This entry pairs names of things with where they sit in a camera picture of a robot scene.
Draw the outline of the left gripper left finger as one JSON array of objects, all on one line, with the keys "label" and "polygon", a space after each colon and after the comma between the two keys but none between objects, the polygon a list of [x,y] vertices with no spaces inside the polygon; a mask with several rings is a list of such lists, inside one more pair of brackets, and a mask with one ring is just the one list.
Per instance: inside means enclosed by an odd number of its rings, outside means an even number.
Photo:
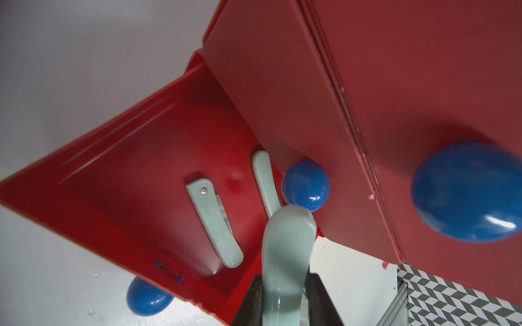
[{"label": "left gripper left finger", "polygon": [[260,274],[256,275],[247,290],[232,326],[262,326],[263,282]]}]

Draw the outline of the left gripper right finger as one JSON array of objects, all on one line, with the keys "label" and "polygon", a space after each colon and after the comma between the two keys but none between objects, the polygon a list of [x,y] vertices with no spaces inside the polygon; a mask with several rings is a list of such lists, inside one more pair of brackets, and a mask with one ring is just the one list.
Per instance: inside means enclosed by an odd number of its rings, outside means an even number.
[{"label": "left gripper right finger", "polygon": [[305,282],[310,326],[343,326],[343,322],[318,274],[309,273]]}]

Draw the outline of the mint knife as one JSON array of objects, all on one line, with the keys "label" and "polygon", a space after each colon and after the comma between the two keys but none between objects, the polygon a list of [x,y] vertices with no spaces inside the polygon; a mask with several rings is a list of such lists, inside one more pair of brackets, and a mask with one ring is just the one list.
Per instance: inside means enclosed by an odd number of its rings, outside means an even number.
[{"label": "mint knife", "polygon": [[252,158],[252,167],[266,214],[270,219],[281,209],[281,202],[277,194],[269,154],[264,150],[257,151]]},{"label": "mint knife", "polygon": [[227,268],[239,267],[244,259],[243,251],[235,240],[224,205],[213,183],[201,178],[186,185],[186,189],[222,264]]},{"label": "mint knife", "polygon": [[316,222],[302,206],[286,205],[269,219],[262,242],[263,325],[300,324],[316,236]]}]

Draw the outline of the red bottom drawer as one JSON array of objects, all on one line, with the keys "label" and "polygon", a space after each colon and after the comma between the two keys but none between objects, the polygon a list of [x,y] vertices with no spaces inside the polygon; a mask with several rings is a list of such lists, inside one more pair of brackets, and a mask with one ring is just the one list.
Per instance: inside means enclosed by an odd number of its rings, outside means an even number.
[{"label": "red bottom drawer", "polygon": [[[1,182],[1,203],[229,325],[261,273],[260,143],[203,62]],[[242,265],[218,257],[187,185],[209,179]]]}]

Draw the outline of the red drawer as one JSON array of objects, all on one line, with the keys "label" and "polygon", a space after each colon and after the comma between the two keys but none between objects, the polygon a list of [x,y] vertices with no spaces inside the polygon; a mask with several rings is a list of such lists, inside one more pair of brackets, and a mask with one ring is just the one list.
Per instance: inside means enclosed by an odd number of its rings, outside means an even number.
[{"label": "red drawer", "polygon": [[221,86],[281,171],[310,159],[330,178],[315,212],[326,238],[392,264],[403,260],[301,1],[222,1],[203,41]]},{"label": "red drawer", "polygon": [[491,244],[429,228],[411,199],[421,163],[459,141],[521,155],[520,1],[310,1],[405,261],[521,303],[521,236]]},{"label": "red drawer", "polygon": [[[203,62],[1,182],[1,203],[229,325],[261,273],[260,143]],[[218,257],[187,185],[209,179],[242,265]]]}]

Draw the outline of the red top drawer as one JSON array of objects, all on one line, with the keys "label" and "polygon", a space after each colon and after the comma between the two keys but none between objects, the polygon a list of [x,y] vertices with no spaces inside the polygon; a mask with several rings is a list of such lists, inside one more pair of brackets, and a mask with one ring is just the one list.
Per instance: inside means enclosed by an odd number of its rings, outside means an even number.
[{"label": "red top drawer", "polygon": [[459,141],[521,155],[520,1],[310,1],[405,261],[521,303],[521,236],[491,244],[429,228],[411,199],[421,163]]}]

